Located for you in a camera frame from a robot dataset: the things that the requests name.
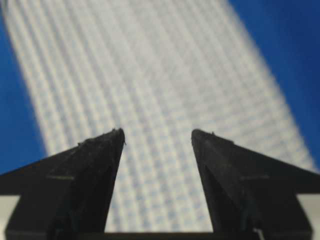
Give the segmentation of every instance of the woven fabric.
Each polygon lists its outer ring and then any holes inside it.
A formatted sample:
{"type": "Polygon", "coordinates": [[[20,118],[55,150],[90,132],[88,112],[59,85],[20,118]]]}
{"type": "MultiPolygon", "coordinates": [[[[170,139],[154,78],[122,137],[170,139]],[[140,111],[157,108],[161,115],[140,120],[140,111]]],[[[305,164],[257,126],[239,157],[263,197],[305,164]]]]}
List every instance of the woven fabric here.
{"type": "Polygon", "coordinates": [[[106,231],[212,231],[191,131],[313,160],[225,0],[11,0],[3,8],[47,152],[123,128],[106,231]]]}

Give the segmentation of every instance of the mesh pattern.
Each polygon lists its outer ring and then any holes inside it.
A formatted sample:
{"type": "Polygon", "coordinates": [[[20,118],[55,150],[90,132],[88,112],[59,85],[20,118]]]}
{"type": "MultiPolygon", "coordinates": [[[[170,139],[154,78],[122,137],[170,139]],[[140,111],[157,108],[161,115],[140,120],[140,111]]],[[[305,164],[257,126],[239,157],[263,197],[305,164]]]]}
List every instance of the mesh pattern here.
{"type": "Polygon", "coordinates": [[[48,153],[123,128],[106,231],[211,231],[201,128],[312,169],[285,100],[225,0],[7,2],[48,153]]]}

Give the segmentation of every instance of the blue background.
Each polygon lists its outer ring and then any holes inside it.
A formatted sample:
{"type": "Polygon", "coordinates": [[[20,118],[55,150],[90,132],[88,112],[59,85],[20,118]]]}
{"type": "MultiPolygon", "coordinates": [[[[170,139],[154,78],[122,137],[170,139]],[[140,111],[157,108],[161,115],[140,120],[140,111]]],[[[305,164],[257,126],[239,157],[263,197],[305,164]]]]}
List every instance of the blue background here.
{"type": "MultiPolygon", "coordinates": [[[[229,0],[260,49],[320,167],[320,1],[229,0]]],[[[47,155],[0,17],[0,174],[47,155]]]]}

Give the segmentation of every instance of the blue surface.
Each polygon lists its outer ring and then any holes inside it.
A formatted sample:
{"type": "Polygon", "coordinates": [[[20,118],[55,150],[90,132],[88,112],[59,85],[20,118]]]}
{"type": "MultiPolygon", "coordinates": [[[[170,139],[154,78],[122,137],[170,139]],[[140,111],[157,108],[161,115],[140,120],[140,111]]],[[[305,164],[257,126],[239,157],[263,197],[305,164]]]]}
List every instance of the blue surface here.
{"type": "Polygon", "coordinates": [[[0,17],[0,174],[46,156],[18,66],[0,17]]]}
{"type": "MultiPolygon", "coordinates": [[[[229,0],[275,75],[320,168],[320,1],[229,0]]],[[[37,120],[0,18],[0,173],[46,156],[37,120]]]]}
{"type": "Polygon", "coordinates": [[[320,168],[320,1],[229,2],[276,77],[320,168]]]}

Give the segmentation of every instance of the fabric texture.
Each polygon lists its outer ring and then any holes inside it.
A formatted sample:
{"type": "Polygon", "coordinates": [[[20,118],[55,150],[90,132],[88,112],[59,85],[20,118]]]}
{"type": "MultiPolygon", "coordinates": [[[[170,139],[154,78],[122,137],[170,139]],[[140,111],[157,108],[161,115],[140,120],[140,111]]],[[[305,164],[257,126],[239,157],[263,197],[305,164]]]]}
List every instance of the fabric texture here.
{"type": "Polygon", "coordinates": [[[227,1],[11,0],[3,11],[50,155],[124,129],[106,231],[212,231],[194,128],[313,169],[227,1]]]}

